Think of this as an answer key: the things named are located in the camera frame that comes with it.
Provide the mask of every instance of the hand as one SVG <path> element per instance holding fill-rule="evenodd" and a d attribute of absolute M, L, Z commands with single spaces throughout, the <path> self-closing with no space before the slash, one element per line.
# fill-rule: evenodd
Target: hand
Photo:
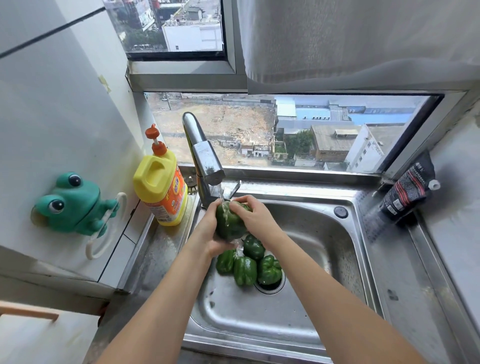
<path fill-rule="evenodd" d="M 230 210 L 240 216 L 248 231 L 259 239 L 266 249 L 273 252 L 277 237 L 285 233 L 275 222 L 268 208 L 249 194 L 237 197 L 233 199 L 232 202 L 233 203 L 230 203 Z M 253 212 L 245 210 L 235 202 L 246 202 Z"/>
<path fill-rule="evenodd" d="M 212 202 L 205 212 L 204 217 L 193 230 L 188 238 L 186 247 L 198 249 L 199 251 L 206 249 L 210 258 L 222 254 L 228 249 L 232 249 L 232 244 L 228 244 L 218 237 L 214 238 L 216 229 L 216 208 L 221 203 L 220 199 Z"/>

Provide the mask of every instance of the drain hole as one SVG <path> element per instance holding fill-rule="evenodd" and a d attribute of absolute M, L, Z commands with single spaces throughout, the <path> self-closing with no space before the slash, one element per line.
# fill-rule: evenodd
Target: drain hole
<path fill-rule="evenodd" d="M 280 292 L 280 290 L 285 286 L 285 272 L 282 270 L 282 279 L 277 283 L 273 284 L 260 284 L 257 281 L 255 282 L 255 288 L 264 294 L 275 294 Z"/>

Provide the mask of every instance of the faucet spout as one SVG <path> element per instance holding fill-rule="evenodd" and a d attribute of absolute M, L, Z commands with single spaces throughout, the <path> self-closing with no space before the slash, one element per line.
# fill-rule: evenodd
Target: faucet spout
<path fill-rule="evenodd" d="M 216 197 L 212 196 L 211 186 L 220 184 L 225 178 L 225 172 L 195 115 L 191 112 L 184 113 L 182 123 L 197 171 L 200 199 L 202 205 L 208 207 L 210 203 L 216 200 Z"/>

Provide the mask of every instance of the sink basin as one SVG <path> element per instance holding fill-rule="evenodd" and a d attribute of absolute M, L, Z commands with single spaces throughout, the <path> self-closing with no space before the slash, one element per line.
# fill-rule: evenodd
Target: sink basin
<path fill-rule="evenodd" d="M 318 265 L 374 309 L 376 292 L 368 281 L 354 205 L 348 200 L 311 200 L 261 201 Z M 337 206 L 347 210 L 346 218 L 334 214 Z M 197 208 L 192 228 L 203 215 L 204 210 Z M 215 262 L 194 305 L 184 347 L 274 363 L 331 363 L 287 277 L 270 291 L 240 288 L 233 276 L 217 273 Z"/>

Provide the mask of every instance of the window pane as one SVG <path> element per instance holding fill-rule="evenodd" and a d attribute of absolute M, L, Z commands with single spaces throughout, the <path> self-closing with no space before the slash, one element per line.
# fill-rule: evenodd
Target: window pane
<path fill-rule="evenodd" d="M 147 94 L 179 163 L 193 162 L 181 122 L 189 111 L 224 166 L 364 173 L 378 172 L 429 97 Z"/>
<path fill-rule="evenodd" d="M 220 0 L 103 2 L 129 55 L 200 51 L 223 54 Z"/>

